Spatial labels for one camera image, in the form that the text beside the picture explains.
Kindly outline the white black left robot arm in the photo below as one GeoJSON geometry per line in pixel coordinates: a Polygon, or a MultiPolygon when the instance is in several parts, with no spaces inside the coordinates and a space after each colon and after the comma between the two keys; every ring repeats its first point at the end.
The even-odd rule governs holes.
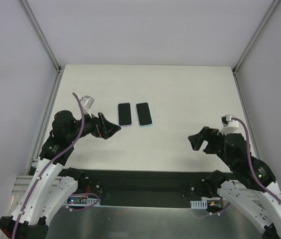
{"type": "Polygon", "coordinates": [[[91,134],[108,139],[121,128],[103,113],[83,114],[80,120],[68,110],[55,114],[49,137],[25,194],[9,216],[0,219],[0,230],[9,239],[44,239],[65,201],[73,194],[88,193],[86,175],[75,168],[64,169],[79,138],[91,134]]]}

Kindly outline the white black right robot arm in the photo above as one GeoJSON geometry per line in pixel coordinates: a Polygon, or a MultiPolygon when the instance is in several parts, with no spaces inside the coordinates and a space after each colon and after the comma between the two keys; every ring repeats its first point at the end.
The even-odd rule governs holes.
{"type": "Polygon", "coordinates": [[[188,137],[197,151],[219,157],[229,173],[108,172],[101,178],[101,203],[106,206],[187,208],[201,198],[220,197],[234,206],[265,239],[281,239],[281,191],[270,167],[253,157],[249,134],[237,133],[242,120],[222,117],[223,127],[203,127],[188,137]]]}

